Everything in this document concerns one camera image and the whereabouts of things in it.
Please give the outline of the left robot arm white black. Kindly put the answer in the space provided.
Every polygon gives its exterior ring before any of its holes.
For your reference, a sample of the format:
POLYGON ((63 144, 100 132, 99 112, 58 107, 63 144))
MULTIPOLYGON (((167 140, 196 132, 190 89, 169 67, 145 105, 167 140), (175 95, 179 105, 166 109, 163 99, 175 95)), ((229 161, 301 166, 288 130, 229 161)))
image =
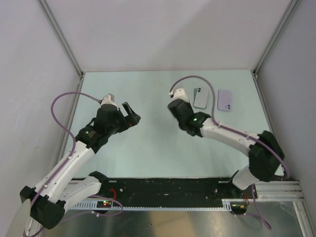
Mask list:
POLYGON ((108 139, 136 126, 141 117, 136 114, 127 102, 123 103, 127 112, 124 116, 120 108, 113 102, 102 103, 92 118, 75 137, 75 147, 71 149, 33 188, 25 186, 20 191, 20 199, 31 200, 30 217, 50 230, 61 222, 66 211, 87 198, 97 195, 104 197, 109 193, 107 177, 94 171, 75 189, 65 190, 76 172, 91 159, 108 139))

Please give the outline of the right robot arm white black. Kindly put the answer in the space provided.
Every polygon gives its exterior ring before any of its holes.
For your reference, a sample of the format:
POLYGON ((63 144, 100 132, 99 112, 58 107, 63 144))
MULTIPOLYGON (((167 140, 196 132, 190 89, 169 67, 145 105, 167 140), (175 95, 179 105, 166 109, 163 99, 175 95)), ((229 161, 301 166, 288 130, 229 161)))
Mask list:
POLYGON ((249 163, 238 170, 226 184, 227 192, 234 198, 241 197, 252 184, 270 182, 284 160, 284 153, 274 135, 269 131, 246 134, 215 123, 213 117, 203 112, 195 113, 189 102, 175 99, 168 109, 178 121, 179 128, 191 136, 213 139, 232 147, 246 157, 249 163))

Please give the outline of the white phone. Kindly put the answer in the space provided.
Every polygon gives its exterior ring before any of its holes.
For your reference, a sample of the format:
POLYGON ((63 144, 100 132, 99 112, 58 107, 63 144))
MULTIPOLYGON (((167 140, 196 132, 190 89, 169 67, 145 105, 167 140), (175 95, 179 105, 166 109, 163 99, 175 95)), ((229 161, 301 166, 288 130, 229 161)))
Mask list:
POLYGON ((200 92, 198 94, 200 106, 198 109, 207 108, 208 96, 209 96, 209 90, 207 88, 200 87, 200 92))

